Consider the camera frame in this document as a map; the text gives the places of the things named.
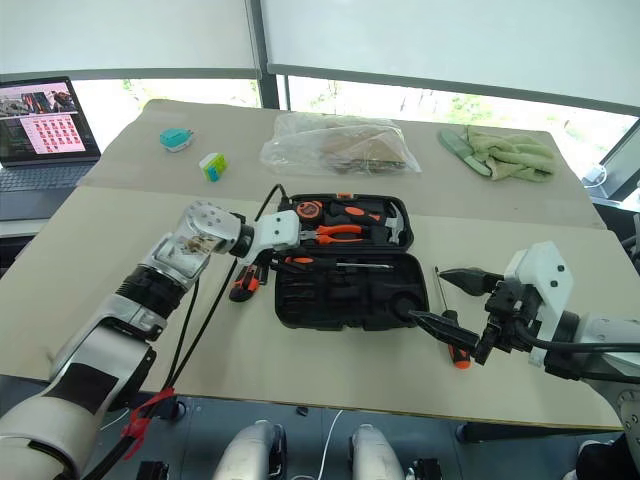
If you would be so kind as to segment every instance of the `black tool case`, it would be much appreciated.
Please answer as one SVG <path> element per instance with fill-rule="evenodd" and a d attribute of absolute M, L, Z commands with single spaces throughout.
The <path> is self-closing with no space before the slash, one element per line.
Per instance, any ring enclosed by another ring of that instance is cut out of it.
<path fill-rule="evenodd" d="M 340 213 L 344 207 L 394 217 L 397 211 L 392 205 L 402 215 L 404 230 L 397 244 L 390 242 L 391 231 L 382 225 L 364 226 L 362 235 L 333 235 L 364 238 L 362 242 L 318 245 L 315 240 L 302 241 L 301 247 L 310 257 L 392 265 L 393 270 L 337 267 L 295 273 L 278 271 L 275 309 L 280 321 L 291 328 L 317 330 L 341 330 L 345 325 L 364 330 L 414 326 L 408 312 L 428 311 L 429 301 L 420 263 L 406 253 L 413 243 L 413 232 L 402 201 L 379 195 L 305 194 L 292 196 L 279 210 L 296 209 L 302 202 L 322 204 L 318 219 L 299 215 L 302 230 L 315 230 L 319 225 L 357 224 L 353 217 Z"/>

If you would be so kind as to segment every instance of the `laptop keyboard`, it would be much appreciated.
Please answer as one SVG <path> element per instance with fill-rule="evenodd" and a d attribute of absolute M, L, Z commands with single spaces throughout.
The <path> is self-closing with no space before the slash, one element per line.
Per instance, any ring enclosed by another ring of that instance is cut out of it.
<path fill-rule="evenodd" d="M 51 190 L 75 187 L 93 165 L 69 165 L 46 168 L 3 168 L 0 170 L 0 192 Z"/>

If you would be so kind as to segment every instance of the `yellow and green box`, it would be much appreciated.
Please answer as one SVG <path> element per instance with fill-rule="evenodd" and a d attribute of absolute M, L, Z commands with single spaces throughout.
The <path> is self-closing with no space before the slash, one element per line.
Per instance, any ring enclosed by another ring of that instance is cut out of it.
<path fill-rule="evenodd" d="M 200 160 L 200 169 L 206 178 L 210 182 L 217 182 L 227 169 L 227 161 L 224 155 L 221 153 L 210 153 L 202 160 Z"/>

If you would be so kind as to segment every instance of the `laptop screen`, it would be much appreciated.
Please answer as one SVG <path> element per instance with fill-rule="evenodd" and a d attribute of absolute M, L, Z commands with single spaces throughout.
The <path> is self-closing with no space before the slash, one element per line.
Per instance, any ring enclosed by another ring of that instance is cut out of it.
<path fill-rule="evenodd" d="M 99 156 L 69 78 L 0 83 L 0 164 L 87 161 Z"/>

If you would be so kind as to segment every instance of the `orange-handled pliers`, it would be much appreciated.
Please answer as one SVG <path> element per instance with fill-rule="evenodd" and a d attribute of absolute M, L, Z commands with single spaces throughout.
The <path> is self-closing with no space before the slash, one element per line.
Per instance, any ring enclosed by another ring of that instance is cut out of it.
<path fill-rule="evenodd" d="M 300 232 L 300 240 L 315 240 L 319 245 L 327 245 L 329 243 L 352 243 L 362 242 L 360 238 L 334 238 L 332 235 L 337 233 L 355 233 L 361 235 L 363 228 L 361 225 L 333 225 L 327 227 L 320 225 L 315 230 L 302 230 Z"/>

